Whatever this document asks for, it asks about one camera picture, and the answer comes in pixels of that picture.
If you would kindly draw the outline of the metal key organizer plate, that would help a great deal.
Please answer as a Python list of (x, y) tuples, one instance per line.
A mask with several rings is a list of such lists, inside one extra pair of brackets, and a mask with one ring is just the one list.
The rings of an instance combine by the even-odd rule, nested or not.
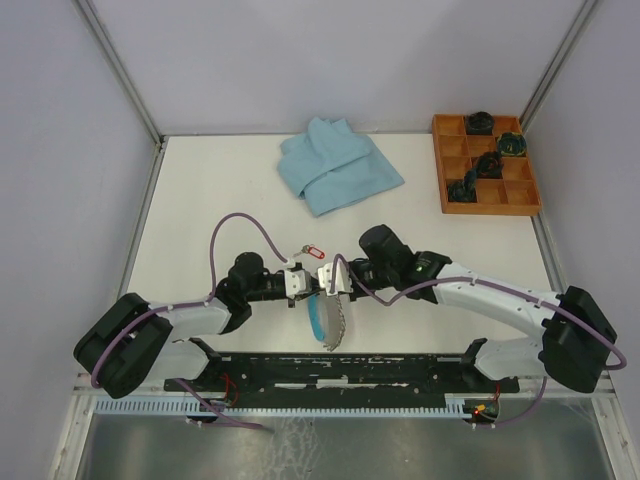
[(350, 299), (346, 294), (324, 293), (308, 298), (307, 310), (314, 338), (329, 352), (336, 350), (346, 333), (346, 317)]

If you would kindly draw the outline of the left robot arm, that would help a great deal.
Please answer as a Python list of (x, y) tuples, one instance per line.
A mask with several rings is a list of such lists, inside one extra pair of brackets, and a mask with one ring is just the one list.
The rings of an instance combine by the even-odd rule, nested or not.
[(255, 252), (236, 257), (214, 296), (179, 304), (154, 304), (127, 293), (78, 341), (74, 359), (92, 385), (119, 399), (146, 381), (179, 378), (209, 390), (221, 378), (214, 351), (204, 335), (239, 329), (261, 301), (295, 303), (319, 291), (319, 283), (301, 263), (269, 271)]

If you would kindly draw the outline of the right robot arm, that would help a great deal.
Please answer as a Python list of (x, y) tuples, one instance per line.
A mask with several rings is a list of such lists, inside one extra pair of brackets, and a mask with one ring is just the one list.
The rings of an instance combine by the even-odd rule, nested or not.
[(617, 334), (590, 293), (570, 286), (540, 292), (480, 276), (449, 257), (412, 251), (385, 224), (359, 239), (364, 255), (349, 263), (352, 297), (392, 288), (400, 298), (461, 308), (520, 332), (512, 340), (474, 340), (459, 379), (481, 391), (493, 381), (547, 376), (578, 393), (596, 389)]

